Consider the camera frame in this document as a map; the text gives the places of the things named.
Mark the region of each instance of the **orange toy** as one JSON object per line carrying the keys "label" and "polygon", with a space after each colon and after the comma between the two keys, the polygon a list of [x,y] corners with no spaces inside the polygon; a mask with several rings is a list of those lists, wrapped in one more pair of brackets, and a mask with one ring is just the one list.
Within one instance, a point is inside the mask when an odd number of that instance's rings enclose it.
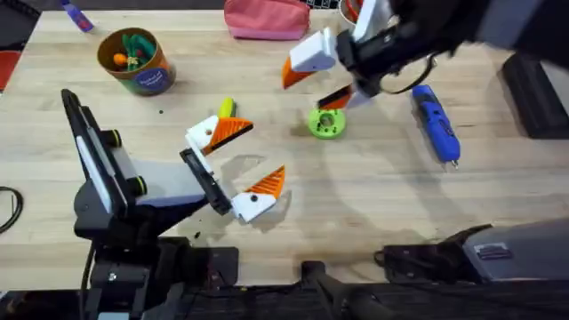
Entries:
{"label": "orange toy", "polygon": [[115,64],[117,66],[124,67],[124,66],[126,66],[127,58],[122,53],[115,53],[115,55],[113,56],[113,61],[115,62]]}

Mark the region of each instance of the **black metal mount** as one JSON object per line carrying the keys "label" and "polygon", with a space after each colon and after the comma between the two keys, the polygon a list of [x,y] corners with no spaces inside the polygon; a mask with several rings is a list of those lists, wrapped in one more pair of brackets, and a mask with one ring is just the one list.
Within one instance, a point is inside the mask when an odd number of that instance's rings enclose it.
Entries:
{"label": "black metal mount", "polygon": [[344,284],[326,274],[321,261],[301,264],[302,282],[313,286],[331,320],[411,320],[413,318],[386,308],[381,300],[363,285]]}
{"label": "black metal mount", "polygon": [[160,237],[133,250],[96,250],[85,312],[126,313],[129,319],[173,319],[184,290],[233,285],[237,248],[192,248],[186,237]]}
{"label": "black metal mount", "polygon": [[462,245],[469,236],[491,227],[469,228],[439,244],[386,245],[373,258],[385,269],[386,278],[393,284],[481,284],[482,278],[466,257]]}

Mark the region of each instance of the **gray object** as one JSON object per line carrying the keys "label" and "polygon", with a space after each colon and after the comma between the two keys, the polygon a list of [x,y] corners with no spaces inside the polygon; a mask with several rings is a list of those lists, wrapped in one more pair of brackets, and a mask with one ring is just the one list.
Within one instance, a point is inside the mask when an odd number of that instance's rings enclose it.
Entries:
{"label": "gray object", "polygon": [[470,236],[462,248],[490,282],[569,279],[569,218],[488,228]]}

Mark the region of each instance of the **yellow piece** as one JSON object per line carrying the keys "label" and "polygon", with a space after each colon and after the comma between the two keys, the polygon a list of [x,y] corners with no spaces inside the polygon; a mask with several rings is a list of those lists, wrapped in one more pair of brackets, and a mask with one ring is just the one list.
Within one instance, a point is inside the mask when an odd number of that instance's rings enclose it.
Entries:
{"label": "yellow piece", "polygon": [[236,105],[233,99],[225,98],[221,103],[220,110],[217,113],[219,118],[233,117],[236,114]]}

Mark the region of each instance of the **wooden table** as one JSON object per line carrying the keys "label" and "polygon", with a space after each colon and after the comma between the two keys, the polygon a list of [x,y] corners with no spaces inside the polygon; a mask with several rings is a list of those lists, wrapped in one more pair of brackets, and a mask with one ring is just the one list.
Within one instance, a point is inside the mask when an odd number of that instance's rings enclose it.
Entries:
{"label": "wooden table", "polygon": [[[371,257],[384,244],[569,216],[569,142],[524,136],[497,76],[507,53],[463,47],[440,59],[427,81],[461,138],[460,170],[445,172],[408,94],[351,110],[341,139],[310,136],[310,109],[350,77],[337,67],[282,90],[280,68],[295,42],[235,40],[216,11],[86,14],[97,26],[91,34],[65,12],[44,12],[0,97],[0,185],[26,198],[20,220],[0,235],[3,290],[79,285],[88,243],[73,233],[72,204],[84,176],[62,88],[76,92],[102,127],[119,129],[131,156],[165,162],[181,161],[186,128],[216,113],[224,97],[237,101],[255,128],[211,154],[212,166],[244,188],[285,164],[282,200],[252,225],[207,206],[168,234],[199,231],[197,245],[238,247],[240,284],[291,283],[303,260],[326,261],[344,281],[381,281]],[[337,25],[335,12],[311,14],[311,31]],[[134,96],[98,65],[101,39],[132,26],[152,31],[176,65],[170,91]]]}

